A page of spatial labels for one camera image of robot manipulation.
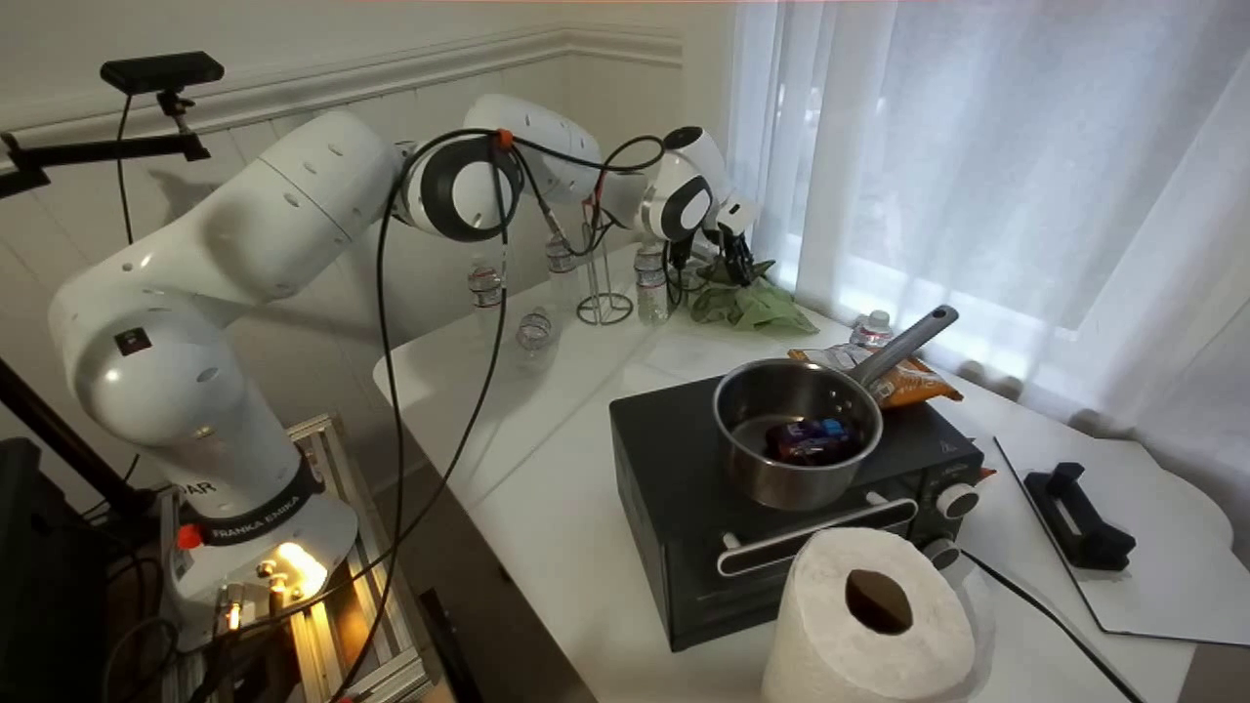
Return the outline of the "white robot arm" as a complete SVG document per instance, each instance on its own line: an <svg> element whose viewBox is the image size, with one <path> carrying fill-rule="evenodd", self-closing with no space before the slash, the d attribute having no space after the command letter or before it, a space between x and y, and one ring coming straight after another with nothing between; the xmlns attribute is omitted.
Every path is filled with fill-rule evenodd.
<svg viewBox="0 0 1250 703"><path fill-rule="evenodd" d="M344 254L393 224L487 243L523 199L595 201L633 165L537 100L483 95L413 147L329 108L273 139L206 199L74 272L47 307L70 397L156 457L180 494L171 589L215 606L268 576L305 602L349 558L361 524L329 494L228 326L310 298Z"/></svg>

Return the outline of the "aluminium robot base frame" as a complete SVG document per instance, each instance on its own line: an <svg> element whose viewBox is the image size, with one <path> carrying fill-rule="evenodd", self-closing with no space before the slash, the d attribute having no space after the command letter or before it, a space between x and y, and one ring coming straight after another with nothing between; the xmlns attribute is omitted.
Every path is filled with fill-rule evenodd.
<svg viewBox="0 0 1250 703"><path fill-rule="evenodd" d="M289 429L326 490L357 510L357 543L336 570L281 550L249 587L219 599L210 653L219 684L263 656L297 660L294 703L426 703L440 696L421 653L421 622L393 570L392 527L361 485L333 418Z"/></svg>

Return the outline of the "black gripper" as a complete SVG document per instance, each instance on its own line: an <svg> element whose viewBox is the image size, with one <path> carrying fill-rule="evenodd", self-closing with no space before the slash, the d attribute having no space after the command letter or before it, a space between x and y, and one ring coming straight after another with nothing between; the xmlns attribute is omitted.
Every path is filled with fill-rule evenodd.
<svg viewBox="0 0 1250 703"><path fill-rule="evenodd" d="M707 229L702 254L707 254L702 272L721 285L753 285L771 272L771 267L753 259L746 237L729 229Z"/></svg>

